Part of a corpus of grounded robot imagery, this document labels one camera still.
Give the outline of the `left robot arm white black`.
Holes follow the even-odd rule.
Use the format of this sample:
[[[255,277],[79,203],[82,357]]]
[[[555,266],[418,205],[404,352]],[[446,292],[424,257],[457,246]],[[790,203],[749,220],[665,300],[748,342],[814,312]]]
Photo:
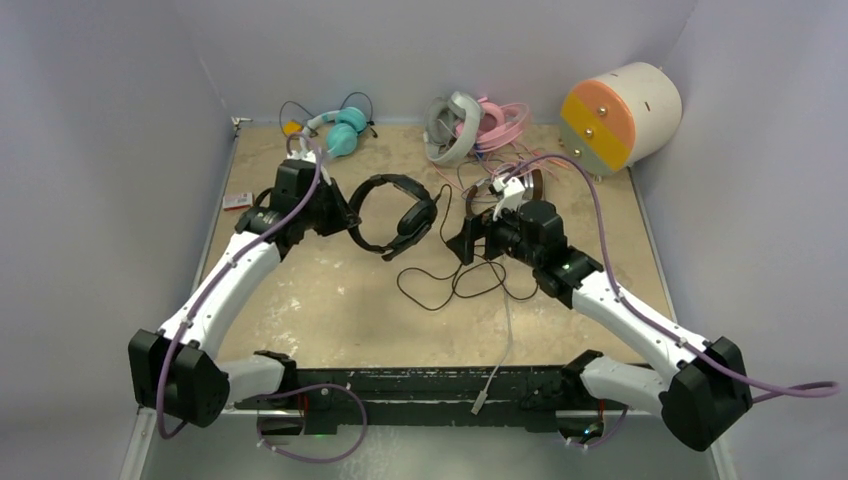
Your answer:
[[[330,236],[356,226],[319,155],[292,154],[278,167],[267,206],[239,218],[224,253],[186,303],[157,330],[141,329],[128,345],[137,403],[183,424],[211,425],[228,406],[261,397],[284,409],[297,399],[293,362],[257,352],[216,360],[230,327],[263,280],[307,232]]]

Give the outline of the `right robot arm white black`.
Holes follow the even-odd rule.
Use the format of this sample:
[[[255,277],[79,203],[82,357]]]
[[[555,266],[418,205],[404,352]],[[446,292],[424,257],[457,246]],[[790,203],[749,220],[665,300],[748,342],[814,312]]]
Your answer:
[[[576,407],[612,400],[660,418],[695,451],[707,450],[753,404],[740,348],[688,331],[630,295],[600,262],[570,245],[563,219],[546,201],[515,211],[488,209],[464,219],[448,248],[464,264],[483,243],[485,259],[502,255],[532,270],[539,289],[602,325],[646,361],[636,367],[592,353],[573,362],[561,392]]]

